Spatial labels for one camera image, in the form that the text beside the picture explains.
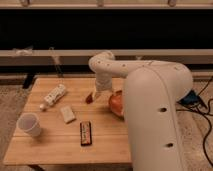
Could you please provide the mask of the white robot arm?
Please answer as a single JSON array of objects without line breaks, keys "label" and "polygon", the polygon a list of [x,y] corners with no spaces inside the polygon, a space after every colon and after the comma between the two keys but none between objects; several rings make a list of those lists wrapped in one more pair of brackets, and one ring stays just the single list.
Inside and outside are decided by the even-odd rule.
[{"label": "white robot arm", "polygon": [[175,103],[193,86],[190,70],[177,62],[117,60],[110,51],[89,59],[96,93],[122,77],[123,111],[133,171],[187,171]]}]

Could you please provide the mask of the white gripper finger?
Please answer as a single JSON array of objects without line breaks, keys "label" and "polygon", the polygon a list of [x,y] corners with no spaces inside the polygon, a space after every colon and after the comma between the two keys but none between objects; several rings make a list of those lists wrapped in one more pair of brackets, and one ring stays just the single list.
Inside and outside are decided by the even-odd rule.
[{"label": "white gripper finger", "polygon": [[93,100],[96,100],[96,99],[98,99],[99,97],[100,97],[100,95],[101,95],[101,92],[97,92],[97,91],[94,91],[93,92]]}]

